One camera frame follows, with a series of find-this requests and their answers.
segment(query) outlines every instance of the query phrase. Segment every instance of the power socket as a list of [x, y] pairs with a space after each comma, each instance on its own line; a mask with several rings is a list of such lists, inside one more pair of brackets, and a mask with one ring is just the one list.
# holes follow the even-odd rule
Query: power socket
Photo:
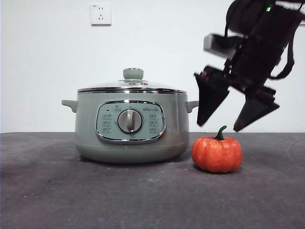
[[91, 5], [91, 25], [111, 25], [111, 4], [108, 2]]

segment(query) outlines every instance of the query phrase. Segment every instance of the electric hot pot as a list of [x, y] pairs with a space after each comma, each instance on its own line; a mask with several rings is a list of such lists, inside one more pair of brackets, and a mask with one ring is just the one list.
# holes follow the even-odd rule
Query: electric hot pot
[[76, 113], [80, 155], [108, 163], [148, 163], [182, 154], [188, 145], [188, 113], [198, 101], [187, 93], [143, 80], [143, 70], [123, 71], [123, 80], [82, 88], [77, 101], [62, 100]]

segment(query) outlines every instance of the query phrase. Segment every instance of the cable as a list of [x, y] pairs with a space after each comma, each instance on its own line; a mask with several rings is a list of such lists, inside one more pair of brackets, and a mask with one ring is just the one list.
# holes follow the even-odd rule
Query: cable
[[304, 5], [304, 3], [302, 3], [302, 4], [301, 4], [301, 6], [300, 6], [300, 8], [298, 9], [298, 11], [300, 11], [300, 10], [301, 10], [301, 8], [303, 7], [303, 5]]
[[292, 71], [292, 67], [295, 64], [294, 61], [294, 39], [295, 39], [295, 32], [292, 35], [289, 45], [288, 45], [288, 53], [287, 53], [287, 63], [284, 67], [284, 69], [281, 71], [281, 73], [279, 73], [277, 76], [269, 76], [268, 78], [271, 80], [280, 80], [280, 79], [284, 79], [291, 71]]
[[237, 9], [237, 7], [238, 7], [240, 2], [241, 2], [241, 0], [237, 0], [236, 1], [236, 5], [235, 5], [232, 13], [230, 14], [230, 16], [228, 18], [228, 21], [227, 21], [227, 23], [225, 25], [225, 29], [224, 29], [224, 37], [228, 37], [228, 30], [229, 30], [229, 25], [230, 25], [231, 19], [232, 19], [232, 17], [233, 17], [233, 15], [234, 15], [234, 13], [235, 13], [235, 11], [236, 11], [236, 9]]

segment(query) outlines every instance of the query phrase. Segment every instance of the pumpkin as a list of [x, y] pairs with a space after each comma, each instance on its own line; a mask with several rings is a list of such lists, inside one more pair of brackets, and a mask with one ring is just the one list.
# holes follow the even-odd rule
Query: pumpkin
[[240, 166], [242, 148], [234, 138], [224, 137], [223, 126], [216, 137], [203, 136], [198, 138], [192, 147], [193, 162], [209, 172], [234, 172]]

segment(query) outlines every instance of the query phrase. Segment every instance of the pumpkin stem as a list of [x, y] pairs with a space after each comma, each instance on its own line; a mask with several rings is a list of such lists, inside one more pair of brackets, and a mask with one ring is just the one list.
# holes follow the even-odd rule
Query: pumpkin stem
[[223, 136], [223, 130], [227, 128], [226, 125], [224, 125], [223, 127], [220, 128], [220, 130], [218, 131], [218, 134], [215, 138], [217, 138], [218, 140], [224, 140], [224, 136]]

